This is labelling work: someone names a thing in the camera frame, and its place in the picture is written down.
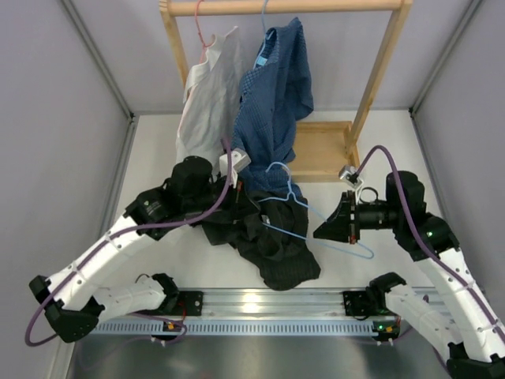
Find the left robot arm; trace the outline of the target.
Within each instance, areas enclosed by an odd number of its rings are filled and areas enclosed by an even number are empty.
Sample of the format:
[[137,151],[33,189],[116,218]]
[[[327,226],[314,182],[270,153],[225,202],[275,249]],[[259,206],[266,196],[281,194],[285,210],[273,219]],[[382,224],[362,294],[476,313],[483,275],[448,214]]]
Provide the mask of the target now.
[[29,288],[39,308],[29,321],[25,342],[43,315],[54,336],[66,343],[83,339],[98,325],[138,313],[157,317],[173,313],[180,291],[166,273],[147,274],[123,287],[107,287],[105,281],[129,259],[170,232],[206,221],[233,218],[237,192],[238,153],[219,159],[220,172],[200,156],[177,163],[169,178],[140,193],[112,227],[66,268],[51,276],[36,276]]

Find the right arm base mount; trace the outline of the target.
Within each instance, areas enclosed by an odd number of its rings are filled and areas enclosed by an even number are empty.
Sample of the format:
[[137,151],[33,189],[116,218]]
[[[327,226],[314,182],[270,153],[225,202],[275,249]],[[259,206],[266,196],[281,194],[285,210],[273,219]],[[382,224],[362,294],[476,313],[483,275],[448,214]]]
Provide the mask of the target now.
[[393,314],[386,308],[383,298],[372,292],[344,291],[342,296],[346,316],[362,319]]

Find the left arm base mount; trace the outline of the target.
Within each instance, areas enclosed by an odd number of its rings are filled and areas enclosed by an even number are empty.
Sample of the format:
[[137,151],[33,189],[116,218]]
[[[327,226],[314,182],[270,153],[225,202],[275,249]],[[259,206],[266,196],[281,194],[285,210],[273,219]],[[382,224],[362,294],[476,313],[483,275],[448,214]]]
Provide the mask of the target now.
[[171,295],[157,310],[166,316],[199,317],[203,304],[202,291],[180,291],[177,295]]

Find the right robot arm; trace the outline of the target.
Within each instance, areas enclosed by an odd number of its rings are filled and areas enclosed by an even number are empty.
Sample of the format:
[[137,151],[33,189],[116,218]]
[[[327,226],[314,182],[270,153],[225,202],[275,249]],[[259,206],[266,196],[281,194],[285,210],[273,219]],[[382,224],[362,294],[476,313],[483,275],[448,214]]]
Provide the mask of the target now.
[[425,187],[414,173],[388,174],[383,200],[360,203],[353,190],[346,191],[313,236],[354,244],[367,230],[392,231],[450,316],[434,310],[395,272],[369,282],[369,308],[406,320],[432,345],[451,377],[502,378],[504,325],[476,284],[449,224],[428,212]]

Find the dark pinstriped shirt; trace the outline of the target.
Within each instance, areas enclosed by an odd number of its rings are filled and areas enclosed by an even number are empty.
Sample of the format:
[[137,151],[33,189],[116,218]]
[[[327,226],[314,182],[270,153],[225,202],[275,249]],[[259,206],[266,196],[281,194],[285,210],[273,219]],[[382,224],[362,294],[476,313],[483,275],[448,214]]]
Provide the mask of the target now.
[[301,220],[296,220],[293,226],[294,214],[289,205],[257,202],[273,196],[277,194],[261,190],[248,193],[246,198],[255,203],[254,213],[228,224],[211,223],[205,219],[201,226],[211,245],[232,246],[242,258],[259,269],[267,287],[287,291],[305,281],[318,279],[321,268],[305,241],[264,225],[264,221],[271,221],[285,230],[305,233]]

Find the light blue hanger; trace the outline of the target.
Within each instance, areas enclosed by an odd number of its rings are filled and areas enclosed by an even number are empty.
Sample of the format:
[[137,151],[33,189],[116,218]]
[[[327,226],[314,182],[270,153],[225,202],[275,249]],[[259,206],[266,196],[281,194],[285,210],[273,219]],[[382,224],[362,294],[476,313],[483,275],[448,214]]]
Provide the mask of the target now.
[[361,254],[361,253],[357,253],[354,251],[345,250],[343,248],[339,248],[336,246],[332,246],[332,245],[329,245],[328,243],[325,243],[325,242],[318,242],[315,238],[308,237],[307,236],[307,227],[309,224],[308,211],[316,214],[322,220],[325,220],[325,218],[317,210],[315,210],[314,208],[309,206],[306,202],[303,202],[297,198],[297,195],[293,190],[293,181],[292,181],[291,171],[286,164],[284,164],[282,162],[273,162],[267,167],[265,172],[268,173],[275,166],[281,167],[287,174],[287,180],[286,180],[287,193],[284,197],[276,197],[276,196],[265,197],[265,198],[259,199],[257,202],[258,203],[282,202],[286,206],[289,205],[292,208],[293,214],[294,214],[293,226],[296,225],[296,223],[295,223],[296,220],[301,220],[303,223],[303,229],[305,230],[305,233],[298,234],[296,231],[285,230],[282,227],[274,225],[271,221],[264,221],[264,225],[266,227],[270,227],[271,229],[281,232],[281,233],[284,233],[286,235],[289,235],[290,237],[298,238],[298,239],[303,240],[305,242],[312,241],[312,242],[316,243],[318,246],[322,246],[322,247],[325,247],[325,248],[328,248],[331,250],[336,250],[336,251],[339,251],[340,253],[349,254],[350,256],[357,257],[360,259],[372,260],[375,257],[375,253],[370,248],[368,248],[367,246],[360,244],[360,243],[358,244],[358,246],[367,252],[366,255]]

